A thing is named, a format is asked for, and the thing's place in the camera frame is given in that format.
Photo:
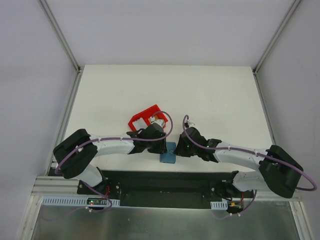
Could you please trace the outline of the blue leather card holder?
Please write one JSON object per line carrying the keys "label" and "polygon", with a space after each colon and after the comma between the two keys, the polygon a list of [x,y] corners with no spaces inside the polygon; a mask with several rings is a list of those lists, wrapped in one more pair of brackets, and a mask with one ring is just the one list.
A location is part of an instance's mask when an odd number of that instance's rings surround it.
{"label": "blue leather card holder", "polygon": [[159,161],[163,164],[175,164],[176,163],[176,155],[174,151],[176,149],[175,142],[167,142],[166,149],[167,152],[160,155]]}

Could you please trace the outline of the red plastic bin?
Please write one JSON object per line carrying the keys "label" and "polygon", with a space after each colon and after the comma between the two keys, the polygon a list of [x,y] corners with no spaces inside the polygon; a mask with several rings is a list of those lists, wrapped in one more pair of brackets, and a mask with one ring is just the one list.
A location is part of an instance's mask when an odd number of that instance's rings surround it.
{"label": "red plastic bin", "polygon": [[133,126],[133,122],[139,119],[143,119],[145,124],[147,125],[146,128],[150,125],[150,118],[151,117],[156,117],[158,119],[163,119],[165,120],[165,124],[168,122],[168,119],[165,117],[165,115],[160,112],[161,109],[159,108],[159,106],[157,104],[154,104],[152,106],[150,106],[149,108],[133,115],[131,117],[131,119],[128,122],[128,126],[132,131],[137,131],[135,129],[135,127]]}

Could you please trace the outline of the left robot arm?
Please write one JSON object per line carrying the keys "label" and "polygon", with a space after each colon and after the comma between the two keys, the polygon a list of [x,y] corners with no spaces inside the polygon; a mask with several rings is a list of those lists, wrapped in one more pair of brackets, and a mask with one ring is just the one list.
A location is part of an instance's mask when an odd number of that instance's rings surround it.
{"label": "left robot arm", "polygon": [[90,135],[84,128],[79,129],[53,149],[58,163],[55,173],[62,174],[65,179],[76,178],[87,184],[94,194],[102,194],[106,188],[106,178],[100,169],[91,165],[94,158],[139,154],[144,150],[164,154],[167,152],[165,136],[163,128],[157,123],[109,137]]}

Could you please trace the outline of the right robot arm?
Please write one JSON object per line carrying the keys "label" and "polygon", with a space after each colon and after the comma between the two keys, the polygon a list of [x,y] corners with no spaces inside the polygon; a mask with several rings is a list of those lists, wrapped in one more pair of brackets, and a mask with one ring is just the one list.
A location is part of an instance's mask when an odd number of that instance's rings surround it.
{"label": "right robot arm", "polygon": [[301,174],[291,166],[303,171],[283,148],[271,145],[268,149],[242,148],[220,139],[205,139],[195,127],[183,131],[174,154],[180,157],[197,156],[206,162],[229,163],[251,169],[248,172],[234,171],[234,178],[225,184],[230,197],[250,190],[262,190],[280,197],[292,198],[301,179]]}

